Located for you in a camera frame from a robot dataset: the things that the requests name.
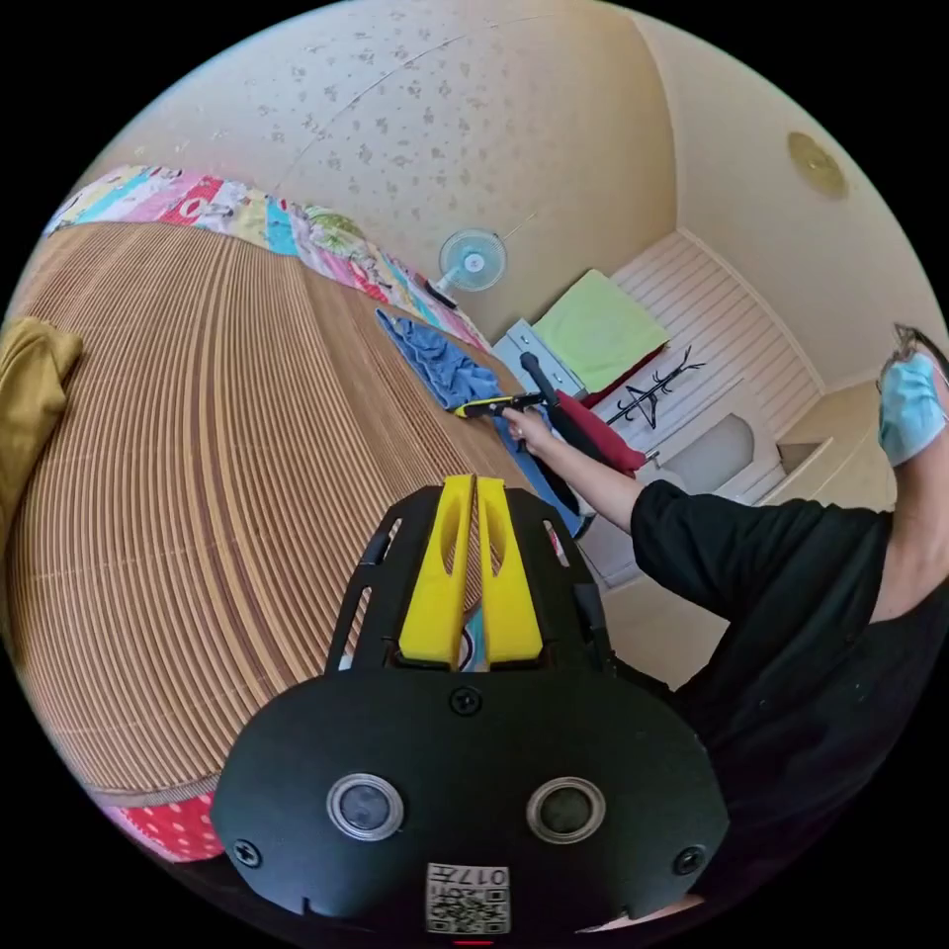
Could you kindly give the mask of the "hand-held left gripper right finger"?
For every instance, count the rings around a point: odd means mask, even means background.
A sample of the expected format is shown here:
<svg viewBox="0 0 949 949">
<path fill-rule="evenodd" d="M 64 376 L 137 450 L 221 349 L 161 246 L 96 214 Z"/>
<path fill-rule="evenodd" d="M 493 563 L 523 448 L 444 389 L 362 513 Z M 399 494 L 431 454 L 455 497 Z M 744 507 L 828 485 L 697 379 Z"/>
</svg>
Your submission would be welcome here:
<svg viewBox="0 0 949 949">
<path fill-rule="evenodd" d="M 476 502 L 486 662 L 534 663 L 543 640 L 504 482 L 479 477 Z"/>
</svg>

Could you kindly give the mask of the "person's left hand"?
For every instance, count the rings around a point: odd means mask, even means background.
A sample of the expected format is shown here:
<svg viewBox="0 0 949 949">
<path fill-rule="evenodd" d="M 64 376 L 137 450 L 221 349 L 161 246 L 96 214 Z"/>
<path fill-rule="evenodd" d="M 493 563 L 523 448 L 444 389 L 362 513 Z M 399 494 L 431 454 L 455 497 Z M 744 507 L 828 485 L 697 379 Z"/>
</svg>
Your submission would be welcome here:
<svg viewBox="0 0 949 949">
<path fill-rule="evenodd" d="M 686 895 L 683 899 L 665 906 L 655 912 L 646 915 L 633 916 L 630 915 L 628 911 L 625 911 L 622 915 L 609 920 L 603 924 L 596 926 L 588 927 L 585 929 L 579 930 L 579 933 L 595 933 L 595 932 L 605 932 L 616 929 L 622 929 L 630 926 L 636 926 L 646 923 L 651 923 L 665 917 L 676 915 L 680 912 L 691 910 L 697 906 L 700 906 L 704 902 L 704 899 L 701 896 L 689 894 Z"/>
</svg>

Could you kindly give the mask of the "person's right hand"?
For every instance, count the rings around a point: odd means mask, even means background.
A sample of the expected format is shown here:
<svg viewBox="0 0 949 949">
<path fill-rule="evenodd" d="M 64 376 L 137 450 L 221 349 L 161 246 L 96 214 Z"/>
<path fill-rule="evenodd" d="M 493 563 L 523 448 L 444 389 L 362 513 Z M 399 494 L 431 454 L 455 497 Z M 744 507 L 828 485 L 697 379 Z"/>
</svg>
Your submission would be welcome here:
<svg viewBox="0 0 949 949">
<path fill-rule="evenodd" d="M 508 423 L 511 438 L 531 455 L 543 457 L 555 445 L 556 439 L 544 416 L 535 409 L 505 408 L 502 417 Z"/>
</svg>

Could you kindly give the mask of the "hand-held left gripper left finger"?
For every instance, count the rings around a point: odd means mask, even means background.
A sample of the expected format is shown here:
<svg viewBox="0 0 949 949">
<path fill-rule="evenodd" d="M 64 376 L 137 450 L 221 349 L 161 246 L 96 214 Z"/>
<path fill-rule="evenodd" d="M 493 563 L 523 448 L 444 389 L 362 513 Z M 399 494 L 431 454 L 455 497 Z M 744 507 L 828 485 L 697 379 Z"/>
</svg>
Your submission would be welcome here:
<svg viewBox="0 0 949 949">
<path fill-rule="evenodd" d="M 456 664 L 461 649 L 475 478 L 452 475 L 436 498 L 398 648 L 409 664 Z"/>
</svg>

